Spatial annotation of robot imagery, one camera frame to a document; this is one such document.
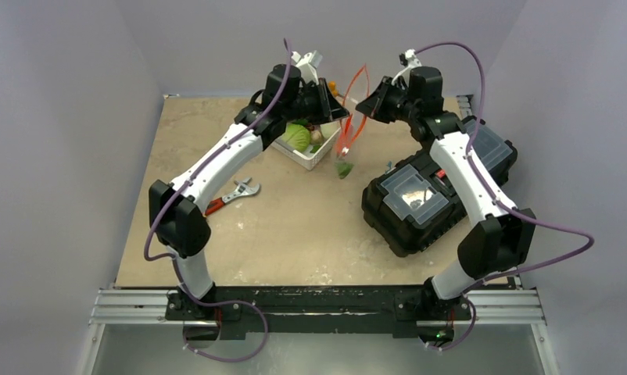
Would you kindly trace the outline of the clear orange zip bag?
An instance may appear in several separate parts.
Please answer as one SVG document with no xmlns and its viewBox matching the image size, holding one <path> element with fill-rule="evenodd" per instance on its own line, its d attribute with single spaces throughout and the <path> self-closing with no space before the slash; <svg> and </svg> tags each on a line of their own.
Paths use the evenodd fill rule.
<svg viewBox="0 0 627 375">
<path fill-rule="evenodd" d="M 349 111 L 349 116 L 339 121 L 339 137 L 333 148 L 334 167 L 339 179 L 346 178 L 354 167 L 350 157 L 351 150 L 367 122 L 367 117 L 358 112 L 356 106 L 368 97 L 369 88 L 370 77 L 367 65 L 363 64 L 342 94 L 342 106 Z"/>
</svg>

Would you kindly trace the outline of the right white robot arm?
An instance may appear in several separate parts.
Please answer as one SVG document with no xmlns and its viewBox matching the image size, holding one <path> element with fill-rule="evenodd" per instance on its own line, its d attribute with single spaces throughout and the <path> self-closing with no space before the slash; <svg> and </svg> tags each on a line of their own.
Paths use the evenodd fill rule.
<svg viewBox="0 0 627 375">
<path fill-rule="evenodd" d="M 533 212 L 498 195 L 490 172 L 467 150 L 468 121 L 443 108 L 439 70 L 419 66 L 408 79 L 384 77 L 356 109 L 378 122 L 407 123 L 421 144 L 364 189 L 364 219 L 392 251 L 405 257 L 425 249 L 461 213 L 471 224 L 457 259 L 425 281 L 421 307 L 427 316 L 439 318 L 476 281 L 526 260 Z"/>
</svg>

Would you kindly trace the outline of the green cabbage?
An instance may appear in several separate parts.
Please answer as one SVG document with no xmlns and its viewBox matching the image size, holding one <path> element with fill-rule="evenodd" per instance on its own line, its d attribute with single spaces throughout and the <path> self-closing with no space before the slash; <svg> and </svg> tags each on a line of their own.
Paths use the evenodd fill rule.
<svg viewBox="0 0 627 375">
<path fill-rule="evenodd" d="M 289 123 L 280 137 L 280 141 L 298 152 L 305 152 L 310 146 L 311 133 L 303 125 Z"/>
</svg>

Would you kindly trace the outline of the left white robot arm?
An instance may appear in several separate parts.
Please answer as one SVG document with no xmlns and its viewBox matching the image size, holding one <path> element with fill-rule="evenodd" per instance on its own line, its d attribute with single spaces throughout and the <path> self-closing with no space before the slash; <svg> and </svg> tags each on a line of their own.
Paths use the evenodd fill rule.
<svg viewBox="0 0 627 375">
<path fill-rule="evenodd" d="M 279 139 L 288 123 L 305 120 L 320 125 L 348 116 L 325 79 L 305 80 L 300 68 L 276 65 L 264 88 L 251 97 L 224 136 L 197 163 L 169 183 L 156 180 L 150 186 L 150 230 L 144 257 L 154 259 L 149 254 L 153 238 L 165 246 L 163 256 L 173 261 L 179 288 L 188 294 L 185 310 L 195 319 L 204 320 L 215 309 L 204 254 L 211 228 L 204 212 L 217 192 Z"/>
</svg>

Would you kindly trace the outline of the orange carrot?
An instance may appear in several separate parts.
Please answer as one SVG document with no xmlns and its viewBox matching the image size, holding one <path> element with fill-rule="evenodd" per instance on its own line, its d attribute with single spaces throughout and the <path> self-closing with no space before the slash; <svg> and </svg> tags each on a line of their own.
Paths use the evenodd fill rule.
<svg viewBox="0 0 627 375">
<path fill-rule="evenodd" d="M 335 152 L 339 158 L 344 158 L 348 155 L 364 130 L 366 122 L 367 117 L 358 112 L 351 114 L 341 122 L 339 138 L 335 144 Z"/>
</svg>

